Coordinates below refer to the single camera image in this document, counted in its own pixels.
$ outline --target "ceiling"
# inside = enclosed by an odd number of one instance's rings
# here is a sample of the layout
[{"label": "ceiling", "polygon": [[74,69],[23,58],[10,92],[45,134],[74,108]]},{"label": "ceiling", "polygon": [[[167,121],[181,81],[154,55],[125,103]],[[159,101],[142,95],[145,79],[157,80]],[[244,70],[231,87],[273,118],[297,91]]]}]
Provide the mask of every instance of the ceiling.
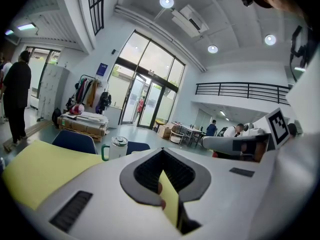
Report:
[{"label": "ceiling", "polygon": [[[287,54],[288,57],[293,32],[298,25],[306,26],[303,19],[297,18],[293,14],[275,9],[264,9],[256,4],[245,7],[241,0],[174,0],[173,7],[179,11],[188,4],[201,15],[209,26],[209,30],[203,33],[202,38],[189,37],[172,21],[173,16],[169,9],[157,18],[163,9],[158,0],[123,0],[121,5],[150,20],[156,19],[158,25],[176,37],[187,48],[190,48],[192,54],[205,67],[212,65],[214,60],[222,54],[252,47],[285,49],[286,53],[284,54]],[[265,37],[269,34],[277,38],[276,45],[272,47],[267,46],[264,42]],[[219,52],[209,53],[208,47],[210,45],[216,45]],[[268,53],[265,58],[260,57],[259,60],[279,60],[279,56],[276,56],[279,53],[278,50],[274,52],[274,59]]]},{"label": "ceiling", "polygon": [[[36,28],[20,31],[17,27],[34,23]],[[10,28],[19,38],[56,40],[76,44],[76,38],[62,14],[57,0],[28,0],[13,19]]]},{"label": "ceiling", "polygon": [[240,107],[217,105],[217,104],[201,104],[208,111],[211,112],[211,115],[216,115],[217,118],[226,119],[228,118],[232,122],[236,123],[254,123],[257,120],[263,118],[268,113],[255,111],[251,109],[245,109]]}]

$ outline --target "ceiling light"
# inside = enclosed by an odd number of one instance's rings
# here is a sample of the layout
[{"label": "ceiling light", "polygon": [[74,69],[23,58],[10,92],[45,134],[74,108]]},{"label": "ceiling light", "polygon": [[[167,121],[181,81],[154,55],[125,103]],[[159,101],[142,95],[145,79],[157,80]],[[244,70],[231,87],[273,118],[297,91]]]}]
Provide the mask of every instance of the ceiling light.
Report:
[{"label": "ceiling light", "polygon": [[294,69],[298,70],[298,71],[306,72],[306,70],[304,68],[301,68],[301,67],[295,67]]},{"label": "ceiling light", "polygon": [[174,4],[175,4],[174,0],[160,0],[160,5],[166,9],[171,8],[172,6],[174,6]]},{"label": "ceiling light", "polygon": [[276,42],[277,42],[277,39],[274,35],[272,34],[268,34],[265,39],[264,39],[264,42],[268,45],[268,46],[273,46]]},{"label": "ceiling light", "polygon": [[32,23],[27,24],[27,25],[23,25],[23,26],[18,26],[19,30],[29,30],[29,29],[34,29],[36,26],[33,25]]},{"label": "ceiling light", "polygon": [[216,47],[215,45],[210,45],[208,47],[208,52],[211,54],[216,54],[218,52],[218,47]]},{"label": "ceiling light", "polygon": [[5,32],[5,35],[6,35],[6,36],[9,36],[9,35],[11,35],[12,33],[13,33],[13,31],[9,29],[9,30],[7,30],[7,31]]}]

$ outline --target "person in blue shirt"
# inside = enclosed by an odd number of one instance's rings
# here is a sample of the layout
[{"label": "person in blue shirt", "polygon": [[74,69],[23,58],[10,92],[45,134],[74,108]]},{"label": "person in blue shirt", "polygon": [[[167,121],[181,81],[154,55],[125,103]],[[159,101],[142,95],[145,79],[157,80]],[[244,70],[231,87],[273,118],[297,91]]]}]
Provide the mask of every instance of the person in blue shirt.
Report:
[{"label": "person in blue shirt", "polygon": [[208,126],[208,128],[206,129],[206,134],[205,136],[214,136],[215,135],[215,132],[217,131],[217,127],[216,127],[216,120],[213,120],[212,121],[212,124],[210,124]]}]

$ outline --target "ceiling air conditioning unit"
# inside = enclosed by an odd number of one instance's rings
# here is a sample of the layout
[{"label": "ceiling air conditioning unit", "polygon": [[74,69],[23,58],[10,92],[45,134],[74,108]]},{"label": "ceiling air conditioning unit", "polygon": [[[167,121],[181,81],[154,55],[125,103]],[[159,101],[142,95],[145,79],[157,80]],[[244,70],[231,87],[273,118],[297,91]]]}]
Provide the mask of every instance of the ceiling air conditioning unit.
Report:
[{"label": "ceiling air conditioning unit", "polygon": [[208,25],[189,4],[182,10],[173,10],[172,20],[182,28],[191,38],[198,37],[209,30]]}]

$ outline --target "yellow paper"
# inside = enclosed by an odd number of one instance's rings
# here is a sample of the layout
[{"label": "yellow paper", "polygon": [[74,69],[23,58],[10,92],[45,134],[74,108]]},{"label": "yellow paper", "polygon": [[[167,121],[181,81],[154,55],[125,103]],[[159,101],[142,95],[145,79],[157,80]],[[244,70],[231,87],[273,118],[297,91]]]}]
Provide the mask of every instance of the yellow paper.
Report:
[{"label": "yellow paper", "polygon": [[2,178],[13,199],[36,210],[52,192],[100,163],[99,155],[36,140],[5,168]]},{"label": "yellow paper", "polygon": [[162,171],[159,182],[162,184],[160,197],[166,202],[164,214],[174,227],[177,227],[179,195],[172,186],[166,173]]}]

